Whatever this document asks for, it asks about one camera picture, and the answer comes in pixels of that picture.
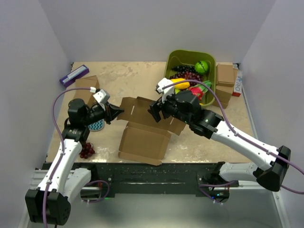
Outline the brown cardboard paper box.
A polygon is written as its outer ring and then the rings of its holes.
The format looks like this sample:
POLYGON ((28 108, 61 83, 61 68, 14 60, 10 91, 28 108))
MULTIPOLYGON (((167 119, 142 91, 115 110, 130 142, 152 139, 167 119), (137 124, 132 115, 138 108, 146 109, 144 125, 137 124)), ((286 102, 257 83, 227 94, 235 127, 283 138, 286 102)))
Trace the brown cardboard paper box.
POLYGON ((143 97, 124 97, 117 119, 127 121, 121 138, 118 157, 154 166, 162 163, 171 134, 180 135, 185 123, 170 116, 155 122, 148 112, 152 100, 143 97))

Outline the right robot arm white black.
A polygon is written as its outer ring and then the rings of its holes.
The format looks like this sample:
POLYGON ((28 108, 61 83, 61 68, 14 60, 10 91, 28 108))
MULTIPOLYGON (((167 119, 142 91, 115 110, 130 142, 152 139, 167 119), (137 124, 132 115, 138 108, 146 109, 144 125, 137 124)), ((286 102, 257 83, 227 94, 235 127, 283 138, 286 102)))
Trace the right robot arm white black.
POLYGON ((162 96, 150 103, 148 109, 156 122, 174 117, 197 135, 220 142, 243 156, 250 163, 223 163, 212 174, 214 185, 221 187, 232 181, 254 181, 263 188, 278 192, 288 170, 291 150, 261 142, 228 124, 223 116, 202 108, 198 98, 190 91, 162 96))

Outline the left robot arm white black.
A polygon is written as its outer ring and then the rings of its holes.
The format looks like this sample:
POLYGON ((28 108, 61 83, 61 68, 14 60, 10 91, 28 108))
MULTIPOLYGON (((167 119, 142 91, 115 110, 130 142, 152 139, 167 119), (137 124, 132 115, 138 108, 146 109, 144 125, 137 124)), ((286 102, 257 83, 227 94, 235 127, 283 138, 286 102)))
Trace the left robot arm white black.
POLYGON ((25 196, 30 221, 45 226, 66 224, 81 189, 98 182, 98 174, 88 168, 71 170, 89 136, 88 126, 100 120, 109 124, 121 113, 122 108, 109 102, 97 103, 92 109, 80 98, 69 102, 57 154, 43 180, 25 196))

